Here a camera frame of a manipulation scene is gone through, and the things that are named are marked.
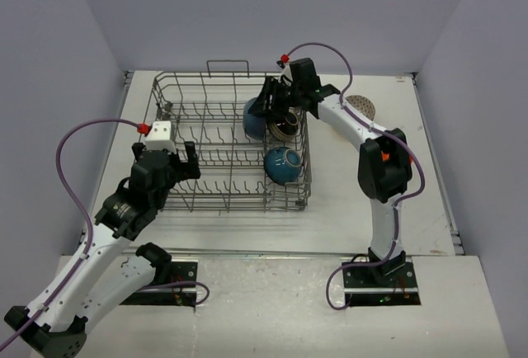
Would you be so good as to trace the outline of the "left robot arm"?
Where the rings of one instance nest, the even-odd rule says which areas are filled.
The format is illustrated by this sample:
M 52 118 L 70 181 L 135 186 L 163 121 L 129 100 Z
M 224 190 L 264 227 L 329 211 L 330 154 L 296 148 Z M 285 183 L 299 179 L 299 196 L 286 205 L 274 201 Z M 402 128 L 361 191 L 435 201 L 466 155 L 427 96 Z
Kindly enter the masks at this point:
M 186 160 L 176 150 L 132 146 L 134 163 L 95 216 L 87 237 L 52 283 L 27 306 L 13 306 L 4 320 L 43 357 L 75 357 L 87 335 L 115 307 L 142 289 L 166 284 L 171 255 L 146 243 L 122 270 L 97 282 L 112 262 L 150 225 L 180 181 L 200 177 L 192 141 L 184 143 Z

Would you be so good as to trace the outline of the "matte blue bowl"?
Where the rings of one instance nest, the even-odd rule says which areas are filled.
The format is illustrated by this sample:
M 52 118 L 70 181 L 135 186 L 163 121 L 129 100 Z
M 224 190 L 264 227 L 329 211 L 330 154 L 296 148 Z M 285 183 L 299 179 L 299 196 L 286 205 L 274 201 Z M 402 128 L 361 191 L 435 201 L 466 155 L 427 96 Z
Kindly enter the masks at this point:
M 248 100 L 243 108 L 243 130 L 248 137 L 256 140 L 264 140 L 266 135 L 266 119 L 249 112 L 249 109 L 257 99 Z

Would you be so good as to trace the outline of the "glossy teal blue bowl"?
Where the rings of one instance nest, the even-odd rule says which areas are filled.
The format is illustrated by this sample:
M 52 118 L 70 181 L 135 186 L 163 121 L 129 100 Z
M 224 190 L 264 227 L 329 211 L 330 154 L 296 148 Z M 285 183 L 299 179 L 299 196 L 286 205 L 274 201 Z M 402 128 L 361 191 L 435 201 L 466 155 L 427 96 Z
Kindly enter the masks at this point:
M 291 148 L 273 148 L 264 157 L 264 170 L 280 186 L 296 182 L 302 171 L 301 157 Z

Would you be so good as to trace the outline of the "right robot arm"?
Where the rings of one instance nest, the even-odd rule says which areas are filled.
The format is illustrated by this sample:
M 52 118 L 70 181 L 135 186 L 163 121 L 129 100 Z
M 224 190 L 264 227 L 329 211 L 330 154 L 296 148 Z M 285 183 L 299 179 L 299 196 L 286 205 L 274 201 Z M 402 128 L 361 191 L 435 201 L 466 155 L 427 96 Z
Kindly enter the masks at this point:
M 377 125 L 352 107 L 332 84 L 322 84 L 312 59 L 292 60 L 284 54 L 277 64 L 280 75 L 266 77 L 248 111 L 263 118 L 277 139 L 292 132 L 296 122 L 293 110 L 308 112 L 344 135 L 358 151 L 357 180 L 370 199 L 372 239 L 368 260 L 355 273 L 386 286 L 397 277 L 406 259 L 398 213 L 398 199 L 413 176 L 406 136 L 402 130 Z

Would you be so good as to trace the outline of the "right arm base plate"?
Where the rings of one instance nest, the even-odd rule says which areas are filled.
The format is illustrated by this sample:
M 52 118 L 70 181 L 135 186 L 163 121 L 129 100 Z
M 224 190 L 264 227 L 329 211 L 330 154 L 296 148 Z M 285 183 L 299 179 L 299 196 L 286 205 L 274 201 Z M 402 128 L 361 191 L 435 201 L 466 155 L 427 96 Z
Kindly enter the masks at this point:
M 352 267 L 342 271 L 342 280 L 348 308 L 422 304 L 410 258 L 386 276 L 379 276 L 374 268 Z

